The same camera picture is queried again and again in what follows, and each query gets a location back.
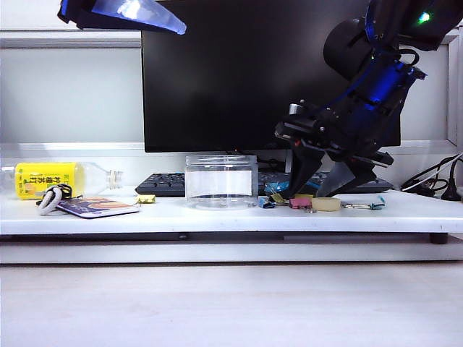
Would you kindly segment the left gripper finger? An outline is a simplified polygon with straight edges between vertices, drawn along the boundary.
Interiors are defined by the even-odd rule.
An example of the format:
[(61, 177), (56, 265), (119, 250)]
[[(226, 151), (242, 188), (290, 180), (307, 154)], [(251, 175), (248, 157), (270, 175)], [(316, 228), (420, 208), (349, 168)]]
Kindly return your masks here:
[(80, 29), (148, 30), (186, 33), (187, 26), (157, 1), (73, 1), (60, 2), (59, 18)]

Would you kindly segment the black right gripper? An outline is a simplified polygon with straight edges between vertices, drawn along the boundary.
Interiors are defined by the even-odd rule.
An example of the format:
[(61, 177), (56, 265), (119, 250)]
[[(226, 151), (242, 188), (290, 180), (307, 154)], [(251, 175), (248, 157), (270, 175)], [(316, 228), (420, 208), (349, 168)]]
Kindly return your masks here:
[(328, 155), (335, 163), (320, 186), (320, 197), (332, 197), (373, 181), (374, 166), (394, 159), (382, 147), (394, 143), (394, 109), (362, 99), (318, 107), (299, 102), (289, 107), (275, 136), (292, 149), (289, 197), (298, 193)]

